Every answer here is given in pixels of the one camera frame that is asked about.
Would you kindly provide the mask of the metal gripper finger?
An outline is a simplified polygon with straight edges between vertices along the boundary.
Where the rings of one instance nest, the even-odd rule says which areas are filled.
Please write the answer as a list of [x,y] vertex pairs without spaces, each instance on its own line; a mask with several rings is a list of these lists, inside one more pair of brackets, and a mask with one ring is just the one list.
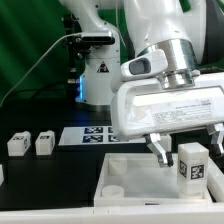
[[207,127],[208,134],[211,136],[211,146],[217,157],[224,155],[224,124],[216,123]]
[[161,136],[159,133],[151,133],[146,135],[145,140],[147,147],[156,155],[161,168],[171,167],[174,164],[172,153],[170,151],[166,151],[160,144]]

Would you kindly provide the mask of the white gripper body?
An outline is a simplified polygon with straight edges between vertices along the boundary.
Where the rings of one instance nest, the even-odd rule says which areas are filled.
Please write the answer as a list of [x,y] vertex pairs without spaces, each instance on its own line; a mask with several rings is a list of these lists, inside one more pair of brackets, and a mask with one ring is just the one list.
[[111,120],[120,140],[224,122],[224,73],[200,75],[194,86],[170,90],[155,78],[127,82],[113,97]]

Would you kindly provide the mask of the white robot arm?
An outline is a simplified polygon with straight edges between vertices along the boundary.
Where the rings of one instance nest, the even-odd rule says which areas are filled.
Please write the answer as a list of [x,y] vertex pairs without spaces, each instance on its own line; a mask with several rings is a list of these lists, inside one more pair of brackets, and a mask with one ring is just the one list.
[[114,135],[144,138],[160,165],[172,156],[163,134],[205,129],[224,153],[224,10],[217,0],[59,0],[89,49],[84,100],[108,105]]

